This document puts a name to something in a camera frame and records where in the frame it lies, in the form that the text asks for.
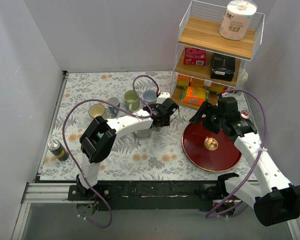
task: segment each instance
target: white panel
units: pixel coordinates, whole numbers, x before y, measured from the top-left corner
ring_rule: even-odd
[[[264,104],[268,120],[266,148],[294,185],[300,185],[300,1],[277,1],[265,21],[262,45],[247,72],[247,90]],[[258,129],[259,107],[249,101]]]
[[[62,70],[171,70],[191,0],[24,0]],[[206,0],[226,6],[229,0]],[[270,12],[275,0],[259,0]]]
[[[22,0],[0,0],[0,240],[35,177],[62,72]]]

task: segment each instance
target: cable tie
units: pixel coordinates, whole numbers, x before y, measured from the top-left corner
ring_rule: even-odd
[[[259,147],[254,153],[258,153],[259,151],[261,151],[261,152],[268,152],[268,149],[267,148],[261,148],[261,147]]]
[[[138,122],[140,122],[140,118],[137,112],[135,113],[135,118],[138,120]]]

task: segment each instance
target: paper towel roll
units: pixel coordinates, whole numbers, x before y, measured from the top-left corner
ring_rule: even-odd
[[[257,5],[253,1],[229,2],[219,29],[221,36],[231,40],[243,39],[256,11]]]

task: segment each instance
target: beige mug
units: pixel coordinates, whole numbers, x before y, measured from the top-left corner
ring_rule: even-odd
[[[94,104],[88,111],[89,119],[92,121],[94,118],[101,116],[103,119],[107,119],[106,108],[102,104]]]
[[[124,98],[124,104],[126,108],[129,110],[129,112],[132,113],[133,111],[139,109],[140,99],[137,97],[137,95],[133,90],[129,90],[125,92],[123,98]]]

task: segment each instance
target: wooden board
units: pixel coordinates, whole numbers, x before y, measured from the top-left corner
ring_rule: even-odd
[[[185,50],[183,50],[183,53],[175,67],[175,71],[180,74],[188,75],[198,79],[203,79],[203,80],[209,79],[215,83],[220,83],[223,85],[235,87],[237,85],[241,60],[239,58],[235,59],[235,73],[232,81],[224,81],[224,80],[210,78],[212,72],[213,56],[214,56],[213,52],[210,51],[206,52],[205,66],[184,64]]]
[[[256,31],[248,29],[243,39],[230,40],[220,35],[219,27],[219,22],[190,17],[178,42],[251,60]]]
[[[182,88],[176,87],[175,90],[174,90],[174,93],[171,97],[172,100],[176,104],[178,104],[179,106],[184,106],[184,107],[188,107],[188,108],[191,108],[191,109],[198,110],[200,108],[200,106],[198,106],[198,105],[194,105],[194,104],[191,104],[191,103],[186,103],[186,102],[179,101],[180,93],[182,91],[183,91]],[[215,104],[217,104],[217,102],[218,102],[218,95],[215,94],[215,93],[210,92],[209,103],[215,105]]]

